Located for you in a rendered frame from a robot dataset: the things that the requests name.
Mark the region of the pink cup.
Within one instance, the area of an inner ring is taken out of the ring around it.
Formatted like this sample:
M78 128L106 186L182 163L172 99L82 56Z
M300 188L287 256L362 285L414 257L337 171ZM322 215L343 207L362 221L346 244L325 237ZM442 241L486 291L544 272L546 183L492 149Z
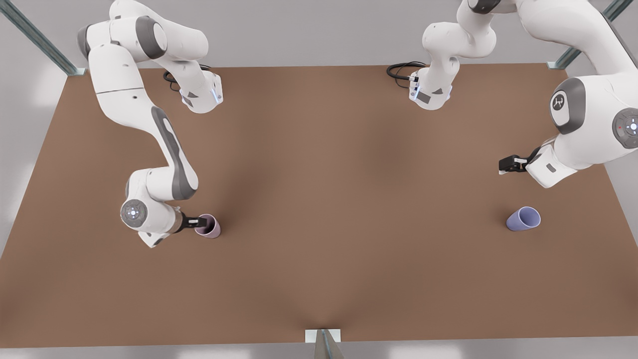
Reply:
M205 238L217 238L221 234L221 227L216 218L211 214L201 214L198 220L198 224L203 223L206 220L204 226L194 228L194 231Z

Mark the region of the purple cup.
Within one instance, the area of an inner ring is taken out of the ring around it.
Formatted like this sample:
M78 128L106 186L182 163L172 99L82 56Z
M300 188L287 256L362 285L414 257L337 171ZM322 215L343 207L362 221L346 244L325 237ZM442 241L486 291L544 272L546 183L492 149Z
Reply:
M511 214L506 220L506 227L513 231L536 228L541 223L541 216L536 209L524 206Z

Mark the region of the silver frame post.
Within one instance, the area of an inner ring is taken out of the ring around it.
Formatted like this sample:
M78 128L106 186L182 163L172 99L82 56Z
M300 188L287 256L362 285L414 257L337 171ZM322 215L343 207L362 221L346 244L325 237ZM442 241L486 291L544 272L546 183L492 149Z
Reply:
M339 349L341 329L305 330L305 342L315 344L313 359L344 359Z
M67 76L82 76L85 68L78 68L10 0L0 0L0 13L19 29Z
M603 12L588 0L551 0L558 13L548 19L543 40L569 47L550 69L566 69L579 54L584 54L599 75L638 71L638 59L613 26L615 20L634 0L612 0Z

